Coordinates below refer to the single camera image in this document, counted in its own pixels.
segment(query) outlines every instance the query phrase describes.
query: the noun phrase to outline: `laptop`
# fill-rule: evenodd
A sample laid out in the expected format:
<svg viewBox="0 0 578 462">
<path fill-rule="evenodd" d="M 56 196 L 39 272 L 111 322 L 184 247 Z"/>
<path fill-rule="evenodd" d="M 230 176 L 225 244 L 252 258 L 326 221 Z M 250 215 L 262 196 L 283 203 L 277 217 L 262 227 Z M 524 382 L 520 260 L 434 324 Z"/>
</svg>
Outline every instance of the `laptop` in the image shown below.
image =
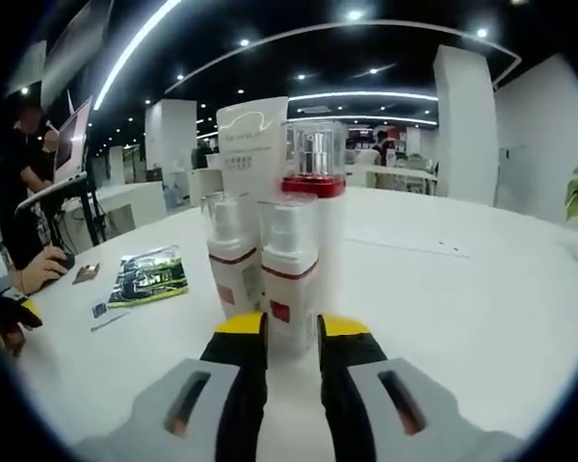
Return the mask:
<svg viewBox="0 0 578 462">
<path fill-rule="evenodd" d="M 90 98 L 62 126 L 54 159 L 54 184 L 21 202 L 15 209 L 16 215 L 55 191 L 88 177 L 85 171 L 85 144 L 91 109 L 92 99 Z"/>
</svg>

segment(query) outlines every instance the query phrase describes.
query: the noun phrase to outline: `red cap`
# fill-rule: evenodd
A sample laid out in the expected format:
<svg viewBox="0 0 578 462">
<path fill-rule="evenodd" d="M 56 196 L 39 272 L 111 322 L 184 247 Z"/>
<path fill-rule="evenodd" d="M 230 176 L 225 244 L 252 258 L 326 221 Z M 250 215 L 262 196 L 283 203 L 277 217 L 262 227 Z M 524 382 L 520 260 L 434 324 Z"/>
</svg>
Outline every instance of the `red cap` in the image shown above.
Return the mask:
<svg viewBox="0 0 578 462">
<path fill-rule="evenodd" d="M 294 175 L 282 179 L 280 189 L 284 193 L 309 193 L 321 199 L 337 197 L 345 191 L 343 175 Z"/>
</svg>

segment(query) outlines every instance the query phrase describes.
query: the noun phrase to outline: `computer mouse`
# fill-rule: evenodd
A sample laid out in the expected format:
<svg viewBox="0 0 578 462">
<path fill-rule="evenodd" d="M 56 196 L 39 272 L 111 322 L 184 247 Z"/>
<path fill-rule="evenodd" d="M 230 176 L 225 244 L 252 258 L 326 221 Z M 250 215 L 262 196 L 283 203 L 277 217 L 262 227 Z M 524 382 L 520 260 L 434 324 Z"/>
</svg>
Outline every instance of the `computer mouse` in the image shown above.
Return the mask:
<svg viewBox="0 0 578 462">
<path fill-rule="evenodd" d="M 71 270 L 75 266 L 75 256 L 70 252 L 65 252 L 66 260 L 56 260 L 62 267 Z"/>
<path fill-rule="evenodd" d="M 66 259 L 62 260 L 60 258 L 54 258 L 52 260 L 54 260 L 55 262 L 58 262 L 58 264 L 67 269 L 67 270 L 71 270 L 74 266 L 75 266 L 75 256 L 70 253 L 70 252 L 65 252 L 66 255 Z M 60 279 L 48 279 L 45 282 L 42 283 L 42 286 L 40 286 L 40 289 L 43 290 L 45 287 L 53 284 L 54 282 L 56 282 L 57 280 Z"/>
</svg>

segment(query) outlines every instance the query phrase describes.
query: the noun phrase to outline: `led strip light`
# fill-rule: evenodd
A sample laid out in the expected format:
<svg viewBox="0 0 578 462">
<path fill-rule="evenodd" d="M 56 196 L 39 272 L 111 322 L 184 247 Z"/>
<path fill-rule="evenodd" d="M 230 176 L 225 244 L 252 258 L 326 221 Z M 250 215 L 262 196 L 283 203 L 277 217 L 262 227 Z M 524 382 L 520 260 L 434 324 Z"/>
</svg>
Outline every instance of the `led strip light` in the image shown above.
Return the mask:
<svg viewBox="0 0 578 462">
<path fill-rule="evenodd" d="M 124 51 L 122 51 L 122 54 L 119 56 L 118 60 L 116 61 L 116 64 L 114 64 L 114 67 L 112 68 L 111 72 L 109 73 L 109 76 L 107 77 L 107 80 L 105 81 L 105 84 L 103 85 L 100 93 L 98 94 L 98 97 L 96 98 L 96 101 L 94 102 L 94 110 L 95 111 L 100 109 L 101 105 L 103 104 L 103 101 L 105 100 L 105 97 L 107 96 L 107 93 L 109 92 L 110 88 L 112 87 L 112 85 L 114 84 L 116 79 L 118 78 L 119 72 L 122 70 L 122 68 L 124 67 L 126 62 L 129 60 L 129 58 L 133 55 L 133 53 L 135 52 L 137 47 L 145 40 L 145 38 L 149 35 L 149 33 L 163 20 L 163 18 L 165 16 L 167 16 L 167 14 L 169 14 L 171 12 L 171 10 L 173 10 L 181 1 L 182 0 L 167 0 L 167 2 L 165 2 L 163 4 L 163 6 L 160 9 L 158 9 L 156 11 L 156 13 L 154 13 L 148 21 L 145 22 L 144 26 L 140 29 L 140 31 L 131 39 L 131 41 L 128 43 L 126 48 L 124 48 Z M 334 23 L 318 24 L 316 26 L 309 26 L 309 27 L 304 27 L 301 29 L 296 29 L 294 31 L 285 32 L 285 33 L 278 34 L 278 35 L 275 35 L 275 36 L 272 36 L 269 38 L 263 38 L 259 41 L 251 43 L 248 46 L 242 46 L 240 48 L 237 48 L 237 49 L 235 49 L 229 53 L 224 54 L 223 56 L 217 58 L 216 60 L 213 60 L 210 63 L 205 64 L 204 66 L 200 67 L 199 69 L 191 72 L 189 75 L 185 76 L 184 79 L 182 79 L 180 82 L 177 82 L 176 84 L 169 87 L 165 91 L 165 94 L 169 93 L 170 91 L 175 89 L 178 85 L 183 84 L 184 82 L 186 82 L 187 80 L 189 80 L 193 76 L 195 76 L 195 75 L 199 74 L 201 71 L 207 69 L 208 67 L 211 67 L 217 63 L 220 63 L 221 61 L 226 60 L 227 58 L 230 58 L 234 55 L 237 55 L 238 53 L 242 53 L 242 52 L 244 52 L 248 49 L 254 48 L 256 46 L 260 46 L 260 45 L 263 45 L 265 43 L 269 43 L 271 41 L 275 41 L 278 39 L 285 39 L 287 37 L 295 36 L 298 34 L 305 34 L 305 33 L 313 32 L 313 31 L 322 31 L 322 30 L 326 30 L 326 29 L 336 29 L 336 28 L 340 28 L 340 27 L 354 27 L 354 26 L 401 26 L 401 27 L 410 27 L 410 28 L 417 28 L 417 29 L 428 29 L 428 30 L 432 30 L 432 31 L 443 32 L 446 34 L 452 34 L 452 35 L 455 35 L 458 37 L 463 37 L 465 39 L 470 39 L 470 40 L 476 41 L 478 43 L 488 45 L 488 46 L 490 46 L 490 47 L 492 47 L 492 48 L 494 48 L 494 49 L 496 49 L 502 53 L 505 53 L 505 54 L 507 54 L 513 58 L 512 64 L 510 64 L 510 66 L 508 66 L 508 68 L 506 68 L 492 83 L 494 87 L 497 87 L 499 82 L 501 82 L 502 79 L 504 79 L 510 72 L 512 72 L 522 62 L 522 59 L 520 58 L 520 56 L 518 56 L 517 54 L 508 50 L 507 48 L 504 48 L 501 45 L 498 45 L 498 44 L 493 43 L 491 41 L 485 40 L 483 38 L 478 38 L 473 34 L 469 34 L 469 33 L 466 33 L 464 31 L 460 31 L 458 29 L 452 29 L 449 27 L 437 26 L 434 24 L 428 24 L 428 23 L 424 23 L 424 22 L 400 21 L 400 20 L 396 20 L 396 19 L 373 19 L 373 20 L 362 20 L 362 21 L 351 21 L 351 22 L 334 22 Z"/>
<path fill-rule="evenodd" d="M 398 91 L 333 91 L 330 93 L 304 94 L 302 96 L 291 96 L 289 101 L 302 101 L 304 99 L 316 98 L 337 98 L 341 96 L 378 96 L 378 97 L 392 97 L 392 98 L 407 98 L 407 99 L 423 99 L 426 101 L 438 101 L 436 96 L 428 96 L 427 94 L 416 93 L 402 93 Z"/>
<path fill-rule="evenodd" d="M 161 8 L 159 8 L 156 11 L 156 13 L 150 17 L 150 19 L 148 21 L 145 22 L 144 26 L 131 39 L 131 41 L 128 43 L 128 45 L 126 45 L 126 48 L 124 48 L 124 51 L 122 51 L 122 54 L 119 55 L 118 60 L 114 64 L 112 71 L 109 73 L 109 76 L 107 77 L 107 80 L 105 81 L 105 84 L 103 85 L 103 88 L 101 89 L 100 93 L 98 94 L 98 97 L 96 98 L 96 101 L 94 102 L 94 110 L 95 111 L 98 111 L 100 109 L 100 106 L 103 104 L 103 101 L 105 100 L 105 96 L 107 96 L 109 89 L 112 87 L 112 85 L 116 81 L 116 78 L 118 77 L 119 72 L 122 70 L 122 68 L 124 67 L 124 65 L 128 61 L 128 59 L 135 52 L 137 47 L 142 43 L 142 41 L 144 41 L 144 39 L 147 37 L 147 35 L 150 32 L 152 32 L 152 29 L 154 29 L 156 27 L 156 25 L 159 22 L 161 22 L 163 20 L 163 18 L 165 16 L 167 16 L 167 14 L 169 14 L 169 12 L 171 10 L 173 10 L 175 7 L 177 7 L 181 1 L 182 0 L 167 0 L 167 2 L 165 2 L 163 4 L 163 6 Z"/>
<path fill-rule="evenodd" d="M 341 119 L 341 120 L 348 120 L 348 119 L 353 119 L 353 120 L 358 120 L 358 119 L 367 119 L 367 120 L 392 120 L 392 121 L 396 121 L 396 122 L 407 122 L 407 123 L 417 123 L 417 124 L 422 124 L 422 125 L 430 125 L 430 126 L 436 126 L 437 123 L 433 120 L 423 120 L 421 118 L 407 118 L 407 117 L 394 117 L 392 115 L 325 115 L 325 116 L 321 116 L 321 117 L 298 117 L 298 118 L 288 118 L 287 121 L 288 122 L 297 122 L 300 120 L 337 120 L 337 119 Z M 368 128 L 359 128 L 359 127 L 349 127 L 349 130 L 372 130 L 372 129 L 368 129 Z M 215 137 L 219 134 L 219 132 L 211 132 L 211 133 L 206 133 L 204 135 L 199 135 L 197 137 L 198 140 L 202 140 L 204 138 L 211 138 L 211 137 Z"/>
<path fill-rule="evenodd" d="M 473 41 L 481 43 L 483 45 L 490 46 L 491 48 L 494 48 L 495 50 L 498 50 L 502 53 L 505 53 L 506 55 L 513 58 L 513 62 L 503 72 L 501 72 L 501 74 L 499 74 L 499 76 L 496 79 L 494 79 L 494 81 L 492 82 L 492 85 L 495 88 L 497 88 L 497 86 L 499 85 L 499 82 L 501 82 L 501 80 L 503 80 L 510 72 L 512 72 L 516 67 L 518 67 L 518 65 L 520 63 L 522 63 L 522 58 L 520 58 L 520 56 L 518 56 L 516 53 L 513 53 L 509 49 L 507 49 L 507 48 L 505 48 L 505 47 L 503 47 L 497 43 L 494 43 L 492 41 L 488 41 L 484 38 L 479 38 L 479 37 L 475 36 L 475 34 L 470 34 L 468 32 L 460 31 L 458 29 L 452 29 L 451 27 L 437 26 L 435 24 L 429 24 L 426 22 L 400 21 L 397 19 L 366 19 L 366 20 L 362 20 L 362 21 L 332 22 L 332 23 L 326 23 L 326 24 L 318 24 L 316 26 L 303 27 L 301 29 L 296 29 L 294 31 L 289 31 L 289 32 L 283 32 L 282 34 L 278 34 L 278 35 L 275 35 L 272 37 L 263 38 L 261 40 L 254 41 L 253 43 L 251 43 L 248 46 L 241 46 L 239 48 L 236 48 L 235 50 L 230 51 L 229 53 L 226 53 L 226 54 L 220 56 L 216 60 L 213 60 L 213 61 L 209 62 L 208 64 L 204 64 L 199 69 L 196 69 L 193 72 L 191 72 L 190 74 L 184 76 L 184 78 L 181 81 L 176 82 L 171 87 L 166 89 L 165 94 L 169 93 L 170 91 L 174 90 L 178 86 L 182 85 L 183 83 L 185 83 L 189 79 L 195 77 L 197 74 L 204 71 L 205 69 L 208 69 L 208 68 L 212 67 L 213 65 L 216 65 L 216 64 L 226 60 L 227 58 L 231 58 L 232 56 L 235 56 L 239 53 L 243 53 L 243 52 L 250 50 L 252 48 L 255 48 L 257 46 L 261 46 L 261 45 L 264 45 L 266 43 L 270 43 L 272 41 L 276 41 L 276 40 L 280 40 L 280 39 L 286 39 L 286 38 L 292 37 L 292 36 L 297 36 L 299 34 L 305 34 L 308 32 L 325 31 L 327 29 L 337 29 L 337 28 L 341 28 L 341 27 L 354 27 L 354 26 L 400 26 L 400 27 L 409 27 L 409 28 L 414 28 L 414 29 L 427 29 L 427 30 L 431 30 L 431 31 L 443 32 L 445 34 L 451 34 L 451 35 L 454 35 L 457 37 L 462 37 L 464 39 L 473 40 Z"/>
</svg>

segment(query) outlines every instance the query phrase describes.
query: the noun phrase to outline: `laptop screen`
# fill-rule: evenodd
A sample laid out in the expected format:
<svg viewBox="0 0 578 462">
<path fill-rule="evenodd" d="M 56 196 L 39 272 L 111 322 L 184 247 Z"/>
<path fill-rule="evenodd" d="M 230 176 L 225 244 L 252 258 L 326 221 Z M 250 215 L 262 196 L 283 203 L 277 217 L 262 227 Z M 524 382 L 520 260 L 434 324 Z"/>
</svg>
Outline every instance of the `laptop screen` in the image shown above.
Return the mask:
<svg viewBox="0 0 578 462">
<path fill-rule="evenodd" d="M 88 100 L 60 129 L 54 182 L 66 180 L 82 172 L 84 146 L 92 101 Z"/>
</svg>

